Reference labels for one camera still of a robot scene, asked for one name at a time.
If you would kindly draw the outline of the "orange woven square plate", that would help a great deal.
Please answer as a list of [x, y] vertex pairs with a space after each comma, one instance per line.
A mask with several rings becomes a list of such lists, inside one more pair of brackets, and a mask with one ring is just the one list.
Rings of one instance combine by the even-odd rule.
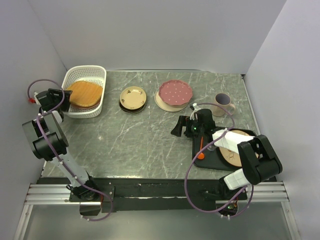
[[103, 87], [89, 81], [76, 81], [69, 86], [67, 91], [72, 91], [70, 96], [70, 103], [79, 106], [92, 106], [98, 100], [101, 100]]

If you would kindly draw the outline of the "pink polka dot plate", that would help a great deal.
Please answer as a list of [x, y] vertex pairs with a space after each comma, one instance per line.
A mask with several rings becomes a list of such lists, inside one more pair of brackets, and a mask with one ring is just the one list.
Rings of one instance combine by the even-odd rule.
[[163, 102], [171, 106], [187, 104], [193, 97], [192, 88], [184, 81], [171, 79], [164, 82], [158, 90]]

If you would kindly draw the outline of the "cream and pink oval plate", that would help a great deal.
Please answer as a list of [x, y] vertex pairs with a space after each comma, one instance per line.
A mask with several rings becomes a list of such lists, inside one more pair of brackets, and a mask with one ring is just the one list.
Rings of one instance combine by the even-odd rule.
[[76, 105], [76, 104], [71, 104], [72, 107], [76, 108], [76, 109], [80, 109], [80, 110], [88, 110], [91, 108], [96, 108], [97, 106], [99, 106], [101, 100], [98, 100], [94, 105], [91, 106], [80, 106], [80, 105]]

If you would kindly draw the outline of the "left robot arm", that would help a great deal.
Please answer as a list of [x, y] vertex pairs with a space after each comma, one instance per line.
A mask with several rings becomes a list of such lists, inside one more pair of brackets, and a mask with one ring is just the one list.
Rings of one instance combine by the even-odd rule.
[[69, 110], [71, 90], [50, 88], [35, 95], [40, 105], [38, 116], [22, 125], [33, 154], [38, 159], [52, 163], [69, 179], [68, 189], [86, 200], [95, 200], [100, 189], [88, 172], [80, 167], [69, 153], [68, 140], [60, 123]]

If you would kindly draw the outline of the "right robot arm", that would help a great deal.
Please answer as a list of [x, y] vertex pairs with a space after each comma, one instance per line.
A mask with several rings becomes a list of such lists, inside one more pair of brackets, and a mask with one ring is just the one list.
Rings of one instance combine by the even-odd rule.
[[217, 187], [224, 199], [232, 198], [242, 187], [257, 185], [283, 171], [265, 135], [217, 126], [207, 108], [194, 109], [191, 116], [179, 116], [171, 135], [192, 139], [193, 165], [218, 170], [231, 166], [231, 173], [220, 178]]

